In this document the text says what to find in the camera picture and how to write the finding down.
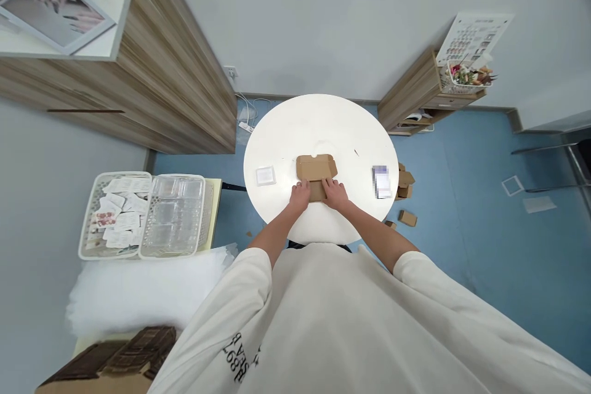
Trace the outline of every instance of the blue floor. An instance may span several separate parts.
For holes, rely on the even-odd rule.
[[[255,105],[260,119],[269,104]],[[375,106],[366,108],[377,116]],[[510,155],[560,139],[513,135],[502,113],[462,111],[430,134],[392,140],[416,179],[412,198],[394,202],[388,219],[406,209],[418,216],[417,226],[399,223],[398,231],[449,276],[591,373],[591,219],[584,200],[578,190],[508,197],[501,187],[513,175],[526,188],[573,182],[559,151]],[[244,185],[245,140],[238,142],[235,155],[158,154],[154,173]],[[544,195],[557,208],[527,214],[523,199]],[[222,192],[214,246],[237,242],[244,249],[248,234],[263,226],[246,193]]]

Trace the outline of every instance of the cable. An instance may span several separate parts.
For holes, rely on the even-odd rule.
[[[236,76],[230,75],[230,78],[232,79],[232,82],[234,82],[234,84],[236,84]],[[238,97],[239,99],[243,99],[244,102],[246,103],[246,124],[249,124],[250,120],[251,120],[251,113],[249,111],[249,107],[254,109],[254,117],[252,118],[253,121],[256,120],[257,117],[259,116],[259,111],[257,110],[256,106],[254,106],[254,102],[256,102],[258,100],[263,101],[263,102],[268,102],[269,103],[269,111],[271,109],[273,109],[273,102],[271,100],[269,100],[268,98],[255,98],[251,103],[248,101],[248,99],[244,96],[244,94],[242,92],[235,92],[234,95],[236,97]],[[244,119],[236,118],[236,121],[240,122],[240,121],[244,121]]]

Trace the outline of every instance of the electrical outlet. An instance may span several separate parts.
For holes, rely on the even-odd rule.
[[[223,71],[226,73],[226,75],[228,77],[230,77],[232,80],[234,80],[236,77],[238,77],[238,71],[236,71],[236,67],[235,66],[225,66],[223,68]]]

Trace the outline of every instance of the drawer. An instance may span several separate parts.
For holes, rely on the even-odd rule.
[[[434,97],[423,108],[430,109],[461,109],[475,100],[469,98]]]

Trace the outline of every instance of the wooden cabinet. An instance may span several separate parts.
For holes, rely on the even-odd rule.
[[[233,89],[184,0],[131,0],[114,62],[0,58],[0,95],[164,153],[235,149]]]
[[[440,70],[436,51],[429,47],[384,96],[377,115],[389,134],[414,135],[486,95],[484,90],[473,95],[443,94]],[[432,118],[406,119],[420,108]]]

